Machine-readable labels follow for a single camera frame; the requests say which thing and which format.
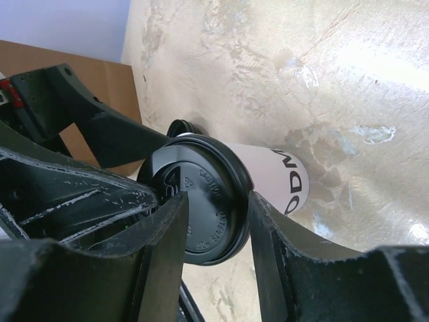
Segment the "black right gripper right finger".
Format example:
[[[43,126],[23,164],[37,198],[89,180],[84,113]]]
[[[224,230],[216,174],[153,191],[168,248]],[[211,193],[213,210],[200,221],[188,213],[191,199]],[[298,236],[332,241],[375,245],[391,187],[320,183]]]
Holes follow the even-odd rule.
[[[428,248],[335,244],[249,195],[264,321],[427,321]]]

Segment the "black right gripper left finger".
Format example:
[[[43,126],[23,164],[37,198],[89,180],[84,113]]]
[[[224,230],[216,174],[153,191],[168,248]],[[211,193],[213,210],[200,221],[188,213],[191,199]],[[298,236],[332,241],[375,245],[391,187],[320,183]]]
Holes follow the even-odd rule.
[[[188,226],[179,193],[93,246],[1,242],[2,321],[175,321]]]

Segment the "white paper coffee cup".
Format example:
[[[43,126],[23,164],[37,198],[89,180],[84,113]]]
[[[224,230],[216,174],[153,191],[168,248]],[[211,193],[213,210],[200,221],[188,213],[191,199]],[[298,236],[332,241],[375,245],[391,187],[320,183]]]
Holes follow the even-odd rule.
[[[225,145],[235,155],[233,166],[245,197],[257,191],[286,217],[303,207],[310,182],[295,155],[275,148],[230,142]]]

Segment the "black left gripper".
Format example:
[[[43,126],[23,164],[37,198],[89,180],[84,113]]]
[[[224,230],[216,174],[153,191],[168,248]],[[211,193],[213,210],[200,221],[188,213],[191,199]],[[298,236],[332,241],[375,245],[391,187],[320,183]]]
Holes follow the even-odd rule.
[[[60,133],[71,124],[102,168],[144,160],[168,141],[93,98],[68,64],[1,79],[1,229],[10,238],[73,239],[158,206],[148,186],[69,158]]]

